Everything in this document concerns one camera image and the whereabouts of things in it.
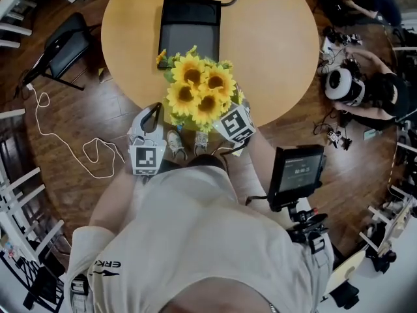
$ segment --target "wooden floor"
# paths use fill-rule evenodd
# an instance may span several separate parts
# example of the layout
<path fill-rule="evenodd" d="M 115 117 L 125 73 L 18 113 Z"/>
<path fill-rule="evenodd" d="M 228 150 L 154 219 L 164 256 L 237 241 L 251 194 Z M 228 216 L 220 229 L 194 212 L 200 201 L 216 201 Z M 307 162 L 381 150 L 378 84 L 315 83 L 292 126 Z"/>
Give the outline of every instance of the wooden floor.
<path fill-rule="evenodd" d="M 73 4 L 64 0 L 42 1 L 34 15 L 33 35 L 22 38 L 22 46 L 18 50 L 0 48 L 0 98 L 3 100 L 12 97 L 19 75 L 35 63 L 43 51 L 45 39 L 61 22 L 73 12 L 81 12 L 87 24 L 100 23 L 109 0 L 79 0 Z M 313 9 L 315 0 L 306 1 Z M 412 0 L 405 1 L 404 6 L 415 7 Z M 321 32 L 329 24 L 328 20 L 319 9 L 314 16 Z M 390 45 L 381 27 L 366 26 L 347 29 L 347 32 L 359 32 L 367 48 L 383 59 L 391 60 Z M 86 85 L 84 92 L 43 78 L 34 82 L 38 94 L 46 92 L 51 101 L 48 108 L 38 110 L 42 131 L 60 135 L 96 175 L 111 173 L 112 154 L 101 147 L 99 163 L 88 164 L 82 153 L 82 145 L 99 137 L 126 149 L 124 135 L 140 111 L 113 81 L 98 84 L 97 68 L 103 65 L 102 54 L 97 50 L 65 74 L 65 79 L 71 81 L 87 68 L 87 72 L 76 82 Z M 70 239 L 77 227 L 88 223 L 98 198 L 111 179 L 93 179 L 56 137 L 41 136 L 35 121 L 35 97 L 32 93 L 28 94 L 27 90 L 23 95 L 30 97 L 24 101 L 12 101 L 5 105 L 5 109 L 26 108 L 27 137 L 34 162 L 42 170 L 50 207 L 54 214 L 65 221 L 65 233 Z M 302 100 L 283 117 L 263 126 L 261 131 L 274 146 L 324 145 L 325 134 L 314 136 L 311 122 L 319 122 L 328 112 L 328 105 L 323 97 L 320 79 L 316 76 Z M 309 199 L 312 206 L 329 214 L 331 239 L 345 254 L 352 251 L 356 244 L 358 232 L 367 220 L 367 206 L 383 201 L 395 150 L 395 129 L 387 130 L 382 136 L 366 142 L 363 140 L 364 130 L 356 123 L 348 126 L 348 137 L 353 139 L 348 151 L 334 149 L 333 146 L 326 148 L 328 158 L 322 175 L 323 186 Z M 92 145 L 87 147 L 87 151 L 94 156 Z M 243 201 L 247 195 L 260 193 L 248 155 L 244 153 L 240 158 L 230 158 L 229 161 L 231 180 L 239 199 Z M 116 159 L 116 169 L 121 165 L 121 161 Z"/>

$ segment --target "artificial sunflower bouquet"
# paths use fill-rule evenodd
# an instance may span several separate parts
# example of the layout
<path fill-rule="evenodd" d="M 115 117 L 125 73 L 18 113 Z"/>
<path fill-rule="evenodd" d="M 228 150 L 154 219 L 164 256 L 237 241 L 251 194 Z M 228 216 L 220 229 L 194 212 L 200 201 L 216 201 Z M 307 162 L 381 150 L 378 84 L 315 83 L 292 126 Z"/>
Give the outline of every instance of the artificial sunflower bouquet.
<path fill-rule="evenodd" d="M 169 88 L 164 102 L 173 125 L 195 125 L 210 132 L 213 122 L 229 111 L 232 102 L 242 104 L 244 95 L 233 79 L 232 62 L 202 59 L 197 46 L 185 56 L 167 57 L 164 50 L 156 58 L 157 64 L 161 61 L 167 65 L 164 76 Z"/>

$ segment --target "person's arm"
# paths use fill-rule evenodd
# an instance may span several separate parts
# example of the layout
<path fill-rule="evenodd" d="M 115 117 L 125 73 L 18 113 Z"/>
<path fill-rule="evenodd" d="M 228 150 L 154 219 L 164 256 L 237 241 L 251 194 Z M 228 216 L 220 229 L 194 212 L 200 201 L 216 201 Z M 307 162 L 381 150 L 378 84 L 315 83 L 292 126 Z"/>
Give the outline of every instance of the person's arm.
<path fill-rule="evenodd" d="M 374 12 L 372 10 L 362 8 L 361 6 L 354 3 L 352 0 L 347 0 L 345 3 L 349 7 L 352 7 L 354 9 L 356 9 L 358 12 L 361 12 L 363 15 L 366 15 L 368 18 L 376 18 L 377 15 L 378 15 L 378 12 Z"/>
<path fill-rule="evenodd" d="M 366 58 L 372 61 L 372 63 L 378 68 L 378 71 L 381 72 L 382 74 L 389 74 L 389 73 L 393 74 L 390 68 L 386 66 L 384 62 L 380 60 L 379 57 L 372 52 L 362 50 L 362 49 L 357 49 L 357 48 L 346 48 L 345 51 L 346 53 L 349 53 L 349 54 L 358 54 L 362 56 L 363 58 Z"/>
<path fill-rule="evenodd" d="M 344 110 L 346 112 L 349 112 L 353 115 L 361 116 L 361 117 L 367 117 L 372 119 L 382 119 L 384 121 L 387 121 L 389 119 L 394 118 L 394 116 L 388 115 L 385 110 L 380 108 L 361 108 L 361 107 L 352 107 L 347 106 L 346 104 L 343 104 L 341 102 L 334 102 L 334 108 L 336 110 Z"/>
<path fill-rule="evenodd" d="M 103 227 L 117 234 L 132 201 L 136 179 L 128 161 L 98 200 L 89 226 Z"/>
<path fill-rule="evenodd" d="M 258 128 L 251 137 L 248 150 L 258 180 L 265 193 L 268 194 L 272 172 L 274 171 L 276 150 L 267 142 Z"/>

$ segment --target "white t-shirt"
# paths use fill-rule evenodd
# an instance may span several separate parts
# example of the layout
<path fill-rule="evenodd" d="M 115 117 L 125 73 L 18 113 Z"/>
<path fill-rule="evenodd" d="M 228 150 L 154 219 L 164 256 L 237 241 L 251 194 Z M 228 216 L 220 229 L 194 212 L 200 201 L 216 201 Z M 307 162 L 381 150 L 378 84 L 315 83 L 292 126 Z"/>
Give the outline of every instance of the white t-shirt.
<path fill-rule="evenodd" d="M 239 205 L 223 170 L 169 171 L 139 194 L 137 214 L 118 235 L 91 226 L 74 231 L 68 279 L 87 270 L 95 312 L 157 313 L 208 277 L 245 283 L 280 313 L 311 311 L 312 279 L 303 258 L 309 248 Z"/>

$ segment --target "black chair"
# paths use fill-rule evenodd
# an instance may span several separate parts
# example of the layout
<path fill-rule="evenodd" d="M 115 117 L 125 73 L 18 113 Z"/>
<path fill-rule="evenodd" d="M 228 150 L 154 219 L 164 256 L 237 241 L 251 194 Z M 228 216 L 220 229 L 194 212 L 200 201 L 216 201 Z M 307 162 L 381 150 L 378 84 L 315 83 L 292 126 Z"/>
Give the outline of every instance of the black chair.
<path fill-rule="evenodd" d="M 47 39 L 44 53 L 25 75 L 23 85 L 31 83 L 41 75 L 80 91 L 84 90 L 83 87 L 62 80 L 61 76 L 96 42 L 91 31 L 100 26 L 101 24 L 88 27 L 82 14 L 71 15 Z"/>

